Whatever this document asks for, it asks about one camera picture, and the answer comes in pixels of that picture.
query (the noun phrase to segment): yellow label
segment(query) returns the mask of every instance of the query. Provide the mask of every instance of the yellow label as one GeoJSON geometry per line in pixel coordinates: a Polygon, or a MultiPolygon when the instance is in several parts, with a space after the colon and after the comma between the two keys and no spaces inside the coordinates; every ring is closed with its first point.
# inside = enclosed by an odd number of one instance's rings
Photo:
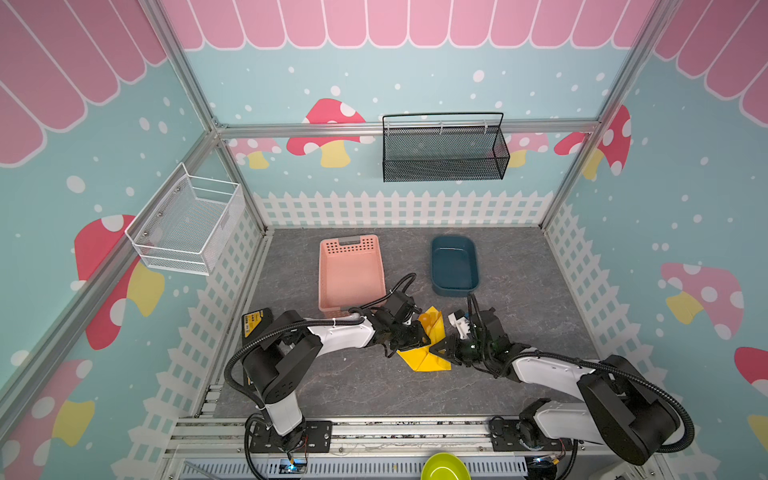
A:
{"type": "Polygon", "coordinates": [[[243,336],[246,338],[253,332],[263,318],[263,310],[243,315],[243,336]]]}

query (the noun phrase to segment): pink plastic basket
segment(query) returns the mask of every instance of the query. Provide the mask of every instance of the pink plastic basket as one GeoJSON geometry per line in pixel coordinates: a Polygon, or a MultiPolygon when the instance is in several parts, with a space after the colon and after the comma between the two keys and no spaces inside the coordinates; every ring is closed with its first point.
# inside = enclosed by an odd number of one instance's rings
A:
{"type": "Polygon", "coordinates": [[[384,265],[376,235],[320,242],[318,307],[326,317],[386,294],[384,265]]]}

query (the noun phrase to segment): wall-mounted basket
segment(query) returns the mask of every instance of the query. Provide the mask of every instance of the wall-mounted basket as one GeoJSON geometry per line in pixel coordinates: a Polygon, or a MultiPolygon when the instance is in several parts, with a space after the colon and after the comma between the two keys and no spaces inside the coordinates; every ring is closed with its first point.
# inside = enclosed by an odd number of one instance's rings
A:
{"type": "Polygon", "coordinates": [[[384,181],[501,180],[509,163],[503,118],[498,112],[384,115],[384,181]]]}
{"type": "Polygon", "coordinates": [[[179,164],[125,234],[150,268],[210,275],[244,208],[239,184],[179,164]]]}

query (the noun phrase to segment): white wire mesh basket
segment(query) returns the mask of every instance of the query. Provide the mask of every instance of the white wire mesh basket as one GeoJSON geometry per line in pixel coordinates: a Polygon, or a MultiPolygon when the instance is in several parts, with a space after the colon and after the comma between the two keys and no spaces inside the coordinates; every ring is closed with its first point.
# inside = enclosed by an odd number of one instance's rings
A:
{"type": "Polygon", "coordinates": [[[125,234],[149,268],[210,275],[244,209],[239,184],[179,164],[125,234]]]}

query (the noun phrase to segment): black wire mesh basket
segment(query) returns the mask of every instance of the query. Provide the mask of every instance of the black wire mesh basket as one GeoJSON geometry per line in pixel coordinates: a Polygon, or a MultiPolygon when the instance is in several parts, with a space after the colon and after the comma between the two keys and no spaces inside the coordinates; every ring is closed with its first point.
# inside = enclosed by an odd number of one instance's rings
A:
{"type": "Polygon", "coordinates": [[[385,182],[501,180],[509,163],[503,113],[382,117],[385,182]]]}

